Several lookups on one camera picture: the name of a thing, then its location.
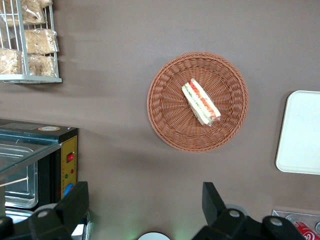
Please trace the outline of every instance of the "yellow control panel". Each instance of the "yellow control panel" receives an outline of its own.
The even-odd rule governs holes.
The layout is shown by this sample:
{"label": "yellow control panel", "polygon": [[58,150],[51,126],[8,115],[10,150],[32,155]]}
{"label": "yellow control panel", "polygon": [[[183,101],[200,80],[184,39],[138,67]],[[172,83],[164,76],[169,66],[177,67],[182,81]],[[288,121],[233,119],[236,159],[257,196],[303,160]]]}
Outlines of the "yellow control panel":
{"label": "yellow control panel", "polygon": [[77,183],[77,144],[74,136],[62,143],[61,148],[61,198]]}

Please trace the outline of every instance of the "sandwich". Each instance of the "sandwich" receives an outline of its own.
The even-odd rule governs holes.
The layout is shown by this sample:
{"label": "sandwich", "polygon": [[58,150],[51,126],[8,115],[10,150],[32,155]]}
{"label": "sandwich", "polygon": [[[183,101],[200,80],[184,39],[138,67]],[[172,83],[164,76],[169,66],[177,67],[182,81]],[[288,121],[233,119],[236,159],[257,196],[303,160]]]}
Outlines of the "sandwich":
{"label": "sandwich", "polygon": [[221,119],[221,113],[194,78],[181,89],[194,115],[203,126],[212,126],[214,122]]}

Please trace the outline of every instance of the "black clamp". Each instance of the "black clamp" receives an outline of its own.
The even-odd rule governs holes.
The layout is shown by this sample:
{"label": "black clamp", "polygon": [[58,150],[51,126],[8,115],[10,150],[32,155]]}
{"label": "black clamp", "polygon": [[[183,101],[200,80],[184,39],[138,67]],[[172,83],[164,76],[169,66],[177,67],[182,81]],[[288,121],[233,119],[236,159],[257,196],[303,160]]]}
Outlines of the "black clamp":
{"label": "black clamp", "polygon": [[226,208],[212,182],[203,183],[202,210],[208,225],[192,240],[305,240],[283,217],[266,216],[260,223],[238,209]]}
{"label": "black clamp", "polygon": [[16,224],[10,217],[0,217],[0,239],[72,240],[71,234],[88,209],[88,183],[80,181],[53,209],[37,211]]}

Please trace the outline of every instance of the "packaged snack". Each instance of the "packaged snack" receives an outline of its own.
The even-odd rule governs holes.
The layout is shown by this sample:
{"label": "packaged snack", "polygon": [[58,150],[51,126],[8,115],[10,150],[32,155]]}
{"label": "packaged snack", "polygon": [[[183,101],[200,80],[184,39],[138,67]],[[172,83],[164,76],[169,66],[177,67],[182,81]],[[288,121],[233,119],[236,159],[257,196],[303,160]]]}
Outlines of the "packaged snack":
{"label": "packaged snack", "polygon": [[30,55],[30,75],[56,78],[55,59],[52,56]]}
{"label": "packaged snack", "polygon": [[40,7],[43,9],[53,4],[52,0],[38,0],[38,1],[40,4]]}
{"label": "packaged snack", "polygon": [[[38,0],[20,0],[21,1],[21,12],[22,12],[22,20],[24,25],[38,25],[45,24],[47,22],[43,9],[40,6]],[[13,14],[17,14],[17,3],[16,0],[3,0],[3,4],[0,4],[0,12],[3,15],[2,18],[7,21],[9,27],[19,25],[18,16],[15,15],[14,19]]]}
{"label": "packaged snack", "polygon": [[5,43],[7,43],[8,40],[10,40],[14,37],[15,37],[15,35],[10,30],[7,31],[5,21],[0,17],[0,45],[1,45],[1,47],[5,48]]}
{"label": "packaged snack", "polygon": [[0,48],[0,74],[22,74],[22,52]]}
{"label": "packaged snack", "polygon": [[24,31],[28,54],[51,54],[58,52],[57,33],[51,29],[29,29]]}
{"label": "packaged snack", "polygon": [[221,113],[194,78],[182,86],[182,91],[194,115],[203,126],[211,127],[214,122],[220,121]]}

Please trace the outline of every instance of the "round woven basket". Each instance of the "round woven basket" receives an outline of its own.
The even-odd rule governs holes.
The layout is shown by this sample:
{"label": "round woven basket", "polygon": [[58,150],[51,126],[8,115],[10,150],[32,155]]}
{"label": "round woven basket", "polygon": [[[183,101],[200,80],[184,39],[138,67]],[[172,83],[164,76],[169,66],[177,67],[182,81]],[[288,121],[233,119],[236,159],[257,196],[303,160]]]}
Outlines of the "round woven basket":
{"label": "round woven basket", "polygon": [[[213,100],[221,120],[202,126],[181,87],[194,78]],[[189,52],[176,57],[154,77],[147,98],[148,117],[159,137],[170,146],[203,153],[229,142],[243,125],[249,105],[241,73],[223,57]]]}

